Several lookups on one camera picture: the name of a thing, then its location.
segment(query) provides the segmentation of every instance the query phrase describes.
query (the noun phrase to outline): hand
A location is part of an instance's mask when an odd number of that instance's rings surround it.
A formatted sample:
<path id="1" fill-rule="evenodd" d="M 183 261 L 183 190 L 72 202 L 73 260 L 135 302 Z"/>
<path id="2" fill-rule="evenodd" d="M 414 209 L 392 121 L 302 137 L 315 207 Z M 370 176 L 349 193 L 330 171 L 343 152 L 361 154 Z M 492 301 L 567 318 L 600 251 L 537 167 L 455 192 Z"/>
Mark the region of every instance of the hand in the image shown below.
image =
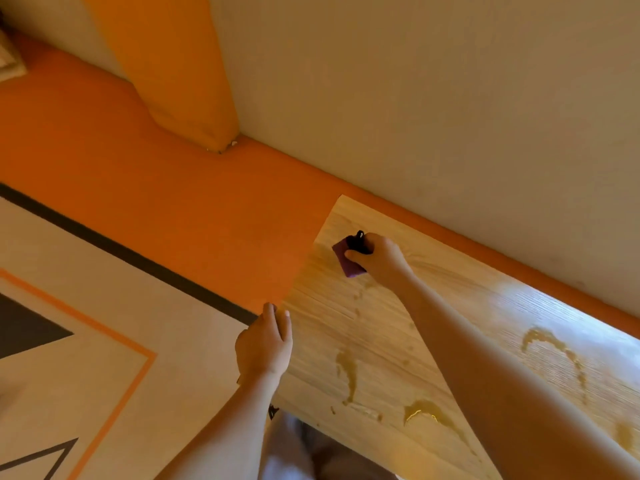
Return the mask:
<path id="1" fill-rule="evenodd" d="M 262 314 L 236 339 L 238 383 L 270 378 L 277 385 L 289 366 L 293 346 L 291 318 L 288 311 L 274 308 L 265 303 Z"/>
<path id="2" fill-rule="evenodd" d="M 406 278 L 413 276 L 402 251 L 391 239 L 369 232 L 365 234 L 364 242 L 372 254 L 348 250 L 344 256 L 361 265 L 382 286 L 396 291 Z"/>

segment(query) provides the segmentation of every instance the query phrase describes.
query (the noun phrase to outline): beige wall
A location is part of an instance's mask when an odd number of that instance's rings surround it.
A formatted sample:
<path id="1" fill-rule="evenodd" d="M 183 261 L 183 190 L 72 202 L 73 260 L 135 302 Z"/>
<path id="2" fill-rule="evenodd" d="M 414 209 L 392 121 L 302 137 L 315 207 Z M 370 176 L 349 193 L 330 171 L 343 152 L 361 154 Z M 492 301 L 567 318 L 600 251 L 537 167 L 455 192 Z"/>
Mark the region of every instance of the beige wall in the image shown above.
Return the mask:
<path id="1" fill-rule="evenodd" d="M 245 134 L 640 315 L 640 0 L 211 2 Z"/>

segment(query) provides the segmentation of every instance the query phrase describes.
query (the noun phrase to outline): purple sponge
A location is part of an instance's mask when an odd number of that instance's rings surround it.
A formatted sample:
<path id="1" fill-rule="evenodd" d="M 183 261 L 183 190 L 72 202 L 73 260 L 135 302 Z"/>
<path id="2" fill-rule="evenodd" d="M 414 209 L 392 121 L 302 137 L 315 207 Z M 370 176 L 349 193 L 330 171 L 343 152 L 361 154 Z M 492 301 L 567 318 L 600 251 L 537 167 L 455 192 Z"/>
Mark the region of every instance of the purple sponge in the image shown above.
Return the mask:
<path id="1" fill-rule="evenodd" d="M 364 232 L 359 230 L 356 235 L 348 235 L 340 242 L 332 245 L 332 250 L 340 261 L 340 266 L 347 278 L 353 278 L 359 274 L 367 272 L 361 265 L 348 260 L 344 256 L 346 250 L 354 250 L 362 254 L 371 254 L 364 243 Z"/>

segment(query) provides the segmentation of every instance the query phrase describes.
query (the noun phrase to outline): person's left arm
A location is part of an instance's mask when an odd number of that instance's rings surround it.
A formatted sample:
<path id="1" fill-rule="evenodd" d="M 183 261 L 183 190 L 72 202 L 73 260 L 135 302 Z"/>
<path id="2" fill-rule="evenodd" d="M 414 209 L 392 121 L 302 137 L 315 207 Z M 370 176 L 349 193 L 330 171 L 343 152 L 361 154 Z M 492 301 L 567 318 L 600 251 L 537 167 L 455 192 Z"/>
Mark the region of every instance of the person's left arm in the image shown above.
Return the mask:
<path id="1" fill-rule="evenodd" d="M 292 344 L 289 313 L 266 303 L 236 340 L 240 387 L 156 480 L 255 480 L 267 410 Z"/>

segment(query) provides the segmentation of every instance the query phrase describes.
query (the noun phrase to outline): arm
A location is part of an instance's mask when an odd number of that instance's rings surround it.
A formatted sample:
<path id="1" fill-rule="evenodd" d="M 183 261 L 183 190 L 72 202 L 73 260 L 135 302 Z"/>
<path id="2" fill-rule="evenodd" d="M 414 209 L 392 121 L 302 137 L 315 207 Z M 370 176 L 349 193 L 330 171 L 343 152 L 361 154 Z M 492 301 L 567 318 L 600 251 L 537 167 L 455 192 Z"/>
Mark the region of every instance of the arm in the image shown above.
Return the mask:
<path id="1" fill-rule="evenodd" d="M 640 478 L 631 455 L 421 282 L 392 241 L 366 243 L 373 254 L 345 256 L 400 298 L 505 479 Z"/>
<path id="2" fill-rule="evenodd" d="M 236 340 L 240 387 L 157 480 L 258 477 L 267 409 L 289 365 L 291 320 L 267 303 Z"/>

